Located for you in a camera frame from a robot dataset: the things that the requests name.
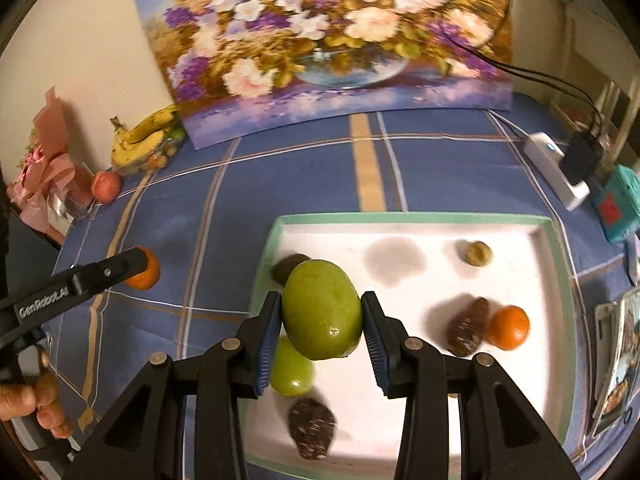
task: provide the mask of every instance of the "teal box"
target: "teal box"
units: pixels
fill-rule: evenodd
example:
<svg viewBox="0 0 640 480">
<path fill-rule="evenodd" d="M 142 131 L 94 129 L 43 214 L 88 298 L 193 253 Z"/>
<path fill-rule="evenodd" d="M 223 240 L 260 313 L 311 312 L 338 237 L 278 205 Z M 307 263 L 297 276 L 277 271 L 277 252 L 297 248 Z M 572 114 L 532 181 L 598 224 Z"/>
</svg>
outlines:
<svg viewBox="0 0 640 480">
<path fill-rule="evenodd" d="M 631 168 L 616 166 L 592 202 L 609 242 L 626 240 L 640 228 L 640 180 Z"/>
</svg>

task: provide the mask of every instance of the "checkered tablecloth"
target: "checkered tablecloth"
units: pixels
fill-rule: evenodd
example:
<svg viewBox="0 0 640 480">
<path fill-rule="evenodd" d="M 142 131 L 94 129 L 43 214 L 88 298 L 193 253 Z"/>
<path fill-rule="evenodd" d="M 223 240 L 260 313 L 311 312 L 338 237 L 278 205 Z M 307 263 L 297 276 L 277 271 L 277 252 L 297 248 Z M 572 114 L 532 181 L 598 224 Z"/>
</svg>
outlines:
<svg viewBox="0 0 640 480">
<path fill-rule="evenodd" d="M 564 132 L 542 105 L 516 95 L 503 114 L 525 131 Z M 145 364 L 164 351 L 200 354 L 247 316 L 260 253 L 280 215 L 360 210 L 472 211 L 549 216 L 564 238 L 574 288 L 576 389 L 564 443 L 592 478 L 638 420 L 583 442 L 593 411 L 593 309 L 630 288 L 621 245 L 609 244 L 587 202 L 568 212 L 522 155 L 523 142 L 482 110 L 404 110 L 292 124 L 195 151 L 127 180 L 110 206 L 76 222 L 56 270 L 136 245 L 162 262 L 146 292 L 120 285 L 50 324 L 52 363 L 82 442 Z M 193 410 L 186 447 L 192 445 Z M 186 475 L 192 474 L 187 458 Z M 281 476 L 250 467 L 253 478 Z"/>
</svg>

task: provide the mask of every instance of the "human hand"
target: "human hand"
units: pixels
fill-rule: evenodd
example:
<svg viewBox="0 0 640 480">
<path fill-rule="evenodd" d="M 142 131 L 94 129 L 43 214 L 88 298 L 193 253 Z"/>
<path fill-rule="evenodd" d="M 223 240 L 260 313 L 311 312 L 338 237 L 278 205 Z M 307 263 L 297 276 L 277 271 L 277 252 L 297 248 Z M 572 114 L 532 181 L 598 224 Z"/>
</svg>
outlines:
<svg viewBox="0 0 640 480">
<path fill-rule="evenodd" d="M 49 367 L 49 356 L 41 354 L 42 365 Z M 0 384 L 0 420 L 11 420 L 38 411 L 38 422 L 50 430 L 55 438 L 71 436 L 71 425 L 58 400 L 60 391 L 53 374 L 45 371 L 33 386 L 24 384 Z"/>
</svg>

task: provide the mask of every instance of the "red apple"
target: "red apple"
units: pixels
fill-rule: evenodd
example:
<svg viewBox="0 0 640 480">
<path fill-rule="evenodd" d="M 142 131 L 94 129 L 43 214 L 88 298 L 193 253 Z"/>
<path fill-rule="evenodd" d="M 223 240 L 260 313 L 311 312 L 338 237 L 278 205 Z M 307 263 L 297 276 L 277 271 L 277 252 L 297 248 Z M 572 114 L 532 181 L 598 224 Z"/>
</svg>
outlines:
<svg viewBox="0 0 640 480">
<path fill-rule="evenodd" d="M 110 204 L 120 194 L 122 180 L 113 171 L 98 171 L 91 184 L 91 193 L 103 204 Z"/>
</svg>

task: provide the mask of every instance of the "red label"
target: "red label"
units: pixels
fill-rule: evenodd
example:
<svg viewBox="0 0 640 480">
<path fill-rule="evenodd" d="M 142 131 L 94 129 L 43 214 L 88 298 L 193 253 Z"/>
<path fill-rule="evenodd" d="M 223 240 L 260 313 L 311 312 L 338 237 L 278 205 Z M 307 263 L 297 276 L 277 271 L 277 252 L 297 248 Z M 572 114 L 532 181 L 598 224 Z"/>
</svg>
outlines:
<svg viewBox="0 0 640 480">
<path fill-rule="evenodd" d="M 620 211 L 620 208 L 616 205 L 616 200 L 610 191 L 605 195 L 599 209 L 602 222 L 606 226 L 613 225 L 622 218 L 622 211 Z"/>
</svg>

